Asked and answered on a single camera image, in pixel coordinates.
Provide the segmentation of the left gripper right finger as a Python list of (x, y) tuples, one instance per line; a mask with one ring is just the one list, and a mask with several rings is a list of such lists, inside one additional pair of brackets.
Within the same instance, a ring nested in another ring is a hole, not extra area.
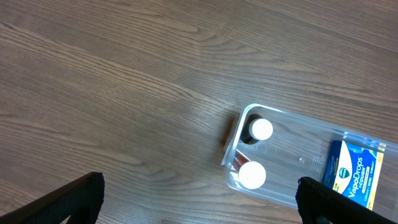
[(295, 199), (303, 224), (395, 224), (311, 177), (298, 180)]

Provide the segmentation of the black tube white cap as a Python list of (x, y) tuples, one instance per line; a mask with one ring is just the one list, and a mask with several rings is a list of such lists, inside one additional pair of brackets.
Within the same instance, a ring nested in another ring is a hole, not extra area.
[(269, 139), (273, 134), (272, 123), (259, 114), (250, 114), (243, 126), (240, 140), (245, 144), (255, 144)]

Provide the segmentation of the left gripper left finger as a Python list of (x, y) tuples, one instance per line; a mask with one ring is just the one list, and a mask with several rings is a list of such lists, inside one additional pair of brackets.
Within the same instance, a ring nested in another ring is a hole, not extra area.
[(103, 202), (103, 174), (90, 172), (1, 216), (1, 223), (95, 223)]

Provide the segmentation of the orange tube white cap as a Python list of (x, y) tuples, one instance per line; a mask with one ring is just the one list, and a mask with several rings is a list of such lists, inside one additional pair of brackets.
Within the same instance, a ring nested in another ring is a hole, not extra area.
[(259, 162), (251, 161), (239, 150), (235, 152), (233, 167), (238, 173), (240, 184), (247, 189), (258, 189), (266, 180), (264, 166)]

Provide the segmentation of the blue yellow VapoDrops box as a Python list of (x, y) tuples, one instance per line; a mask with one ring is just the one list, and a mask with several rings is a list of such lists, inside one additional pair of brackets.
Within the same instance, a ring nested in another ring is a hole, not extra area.
[(384, 154), (346, 141), (333, 141), (323, 184), (373, 209)]

